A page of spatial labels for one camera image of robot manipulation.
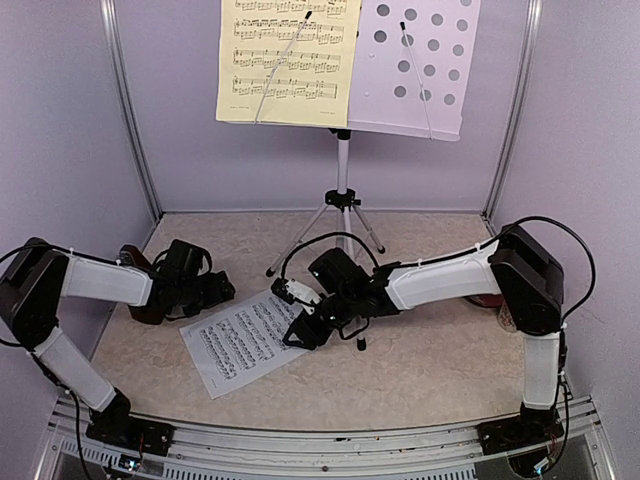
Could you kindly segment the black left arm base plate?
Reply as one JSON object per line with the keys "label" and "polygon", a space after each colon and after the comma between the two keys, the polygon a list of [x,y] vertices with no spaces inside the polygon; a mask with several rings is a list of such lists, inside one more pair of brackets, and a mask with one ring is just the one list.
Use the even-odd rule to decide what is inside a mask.
{"label": "black left arm base plate", "polygon": [[166,457],[174,431],[174,427],[168,423],[132,417],[121,425],[91,422],[86,435],[108,445]]}

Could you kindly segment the floral ceramic mug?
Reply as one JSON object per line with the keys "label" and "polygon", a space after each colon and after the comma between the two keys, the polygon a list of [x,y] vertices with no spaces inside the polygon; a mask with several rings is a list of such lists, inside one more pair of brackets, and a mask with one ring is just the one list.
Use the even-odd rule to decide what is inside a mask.
{"label": "floral ceramic mug", "polygon": [[500,327],[508,333],[515,333],[517,327],[512,319],[509,308],[506,304],[502,304],[497,317]]}

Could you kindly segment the white perforated music stand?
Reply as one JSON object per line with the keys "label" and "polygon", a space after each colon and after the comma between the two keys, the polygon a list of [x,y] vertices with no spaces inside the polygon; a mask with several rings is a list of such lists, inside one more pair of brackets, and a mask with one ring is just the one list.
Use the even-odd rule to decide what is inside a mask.
{"label": "white perforated music stand", "polygon": [[[366,217],[348,185],[349,148],[355,132],[372,132],[455,142],[469,82],[480,19],[477,1],[367,1],[362,6],[349,101],[348,123],[334,130],[337,181],[322,210],[334,209],[333,230],[353,232]],[[283,258],[310,240],[299,230],[268,268],[274,281]],[[334,238],[356,260],[365,253],[351,240]],[[373,230],[362,238],[373,255],[384,246]]]}

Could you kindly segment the yellow sheet music page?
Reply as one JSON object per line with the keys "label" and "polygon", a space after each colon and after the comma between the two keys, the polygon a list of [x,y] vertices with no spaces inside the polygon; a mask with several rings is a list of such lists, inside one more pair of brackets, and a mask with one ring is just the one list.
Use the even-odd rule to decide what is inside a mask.
{"label": "yellow sheet music page", "polygon": [[362,4],[224,1],[216,118],[343,128]]}

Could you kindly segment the aluminium front rail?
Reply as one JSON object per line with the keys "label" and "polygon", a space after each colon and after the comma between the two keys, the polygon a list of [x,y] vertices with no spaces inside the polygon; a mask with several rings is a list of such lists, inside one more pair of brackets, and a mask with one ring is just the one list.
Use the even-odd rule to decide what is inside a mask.
{"label": "aluminium front rail", "polygon": [[75,435],[85,408],[60,398],[45,430],[38,479],[512,479],[530,466],[536,479],[616,479],[595,405],[572,398],[561,413],[567,439],[486,452],[476,421],[378,431],[293,432],[177,421],[166,455],[138,453]]}

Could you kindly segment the brown wooden metronome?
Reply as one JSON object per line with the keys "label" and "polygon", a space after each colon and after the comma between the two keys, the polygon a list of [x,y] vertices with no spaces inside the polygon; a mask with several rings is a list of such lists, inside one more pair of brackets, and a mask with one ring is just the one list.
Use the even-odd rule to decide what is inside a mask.
{"label": "brown wooden metronome", "polygon": [[131,244],[121,247],[118,259],[123,262],[126,272],[133,275],[127,280],[127,285],[133,290],[126,300],[131,317],[145,325],[160,325],[165,310],[154,297],[156,272],[152,263],[138,247]]}

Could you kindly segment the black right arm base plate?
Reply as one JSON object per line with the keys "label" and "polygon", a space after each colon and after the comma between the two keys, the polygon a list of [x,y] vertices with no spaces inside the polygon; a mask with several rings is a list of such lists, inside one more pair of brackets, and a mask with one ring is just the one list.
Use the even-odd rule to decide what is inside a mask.
{"label": "black right arm base plate", "polygon": [[526,420],[516,416],[483,422],[477,426],[477,432],[483,454],[493,455],[560,438],[564,428],[559,420]]}

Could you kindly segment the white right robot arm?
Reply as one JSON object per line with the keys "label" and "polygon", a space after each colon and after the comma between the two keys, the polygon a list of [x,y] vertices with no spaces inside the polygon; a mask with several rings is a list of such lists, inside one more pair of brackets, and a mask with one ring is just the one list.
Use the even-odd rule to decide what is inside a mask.
{"label": "white right robot arm", "polygon": [[[565,271],[525,224],[540,222],[567,234],[583,250],[589,271],[586,292],[572,306],[565,304]],[[365,270],[340,247],[320,254],[308,267],[317,288],[288,275],[301,251],[332,238],[358,244],[369,257]],[[371,323],[417,307],[474,296],[497,296],[507,307],[516,333],[524,340],[523,391],[511,433],[523,444],[535,442],[558,418],[557,403],[567,390],[564,378],[566,322],[594,293],[595,256],[587,242],[568,225],[542,215],[530,215],[505,225],[494,236],[449,254],[382,264],[357,235],[336,231],[294,247],[282,260],[271,290],[286,303],[301,306],[282,341],[303,351],[324,346],[333,334],[343,341],[365,332],[345,331],[355,320]]]}

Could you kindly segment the left aluminium corner post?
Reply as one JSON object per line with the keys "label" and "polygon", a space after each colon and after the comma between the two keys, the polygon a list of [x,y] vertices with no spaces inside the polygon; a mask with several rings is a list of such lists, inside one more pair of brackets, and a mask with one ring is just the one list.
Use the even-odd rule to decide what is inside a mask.
{"label": "left aluminium corner post", "polygon": [[132,154],[133,165],[140,181],[142,194],[150,217],[152,222],[157,225],[162,219],[163,209],[147,162],[135,114],[119,31],[116,2],[113,0],[101,0],[100,10],[115,80],[117,98]]}

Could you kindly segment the red floral coaster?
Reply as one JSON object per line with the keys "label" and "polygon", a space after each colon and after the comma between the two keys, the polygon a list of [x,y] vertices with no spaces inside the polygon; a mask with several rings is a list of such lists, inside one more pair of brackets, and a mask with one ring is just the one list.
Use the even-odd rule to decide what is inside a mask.
{"label": "red floral coaster", "polygon": [[468,296],[466,300],[482,308],[498,308],[503,303],[501,295],[473,295]]}

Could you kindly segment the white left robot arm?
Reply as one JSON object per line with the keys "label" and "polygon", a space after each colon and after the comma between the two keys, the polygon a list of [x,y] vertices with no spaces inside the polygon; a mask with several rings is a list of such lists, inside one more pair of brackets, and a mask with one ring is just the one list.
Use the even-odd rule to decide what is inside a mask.
{"label": "white left robot arm", "polygon": [[89,408],[91,423],[121,445],[140,434],[128,398],[101,374],[62,331],[57,318],[63,298],[124,304],[147,325],[191,318],[230,301],[235,288],[213,269],[204,248],[173,240],[149,261],[133,245],[107,260],[37,237],[3,255],[1,319],[13,338],[55,381]]}

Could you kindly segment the white sheet music page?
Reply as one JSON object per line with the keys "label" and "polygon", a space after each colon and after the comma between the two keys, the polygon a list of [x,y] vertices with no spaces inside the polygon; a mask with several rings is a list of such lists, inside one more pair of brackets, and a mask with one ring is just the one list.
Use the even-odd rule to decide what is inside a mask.
{"label": "white sheet music page", "polygon": [[283,337],[304,309],[263,291],[180,329],[209,396],[217,399],[305,353]]}

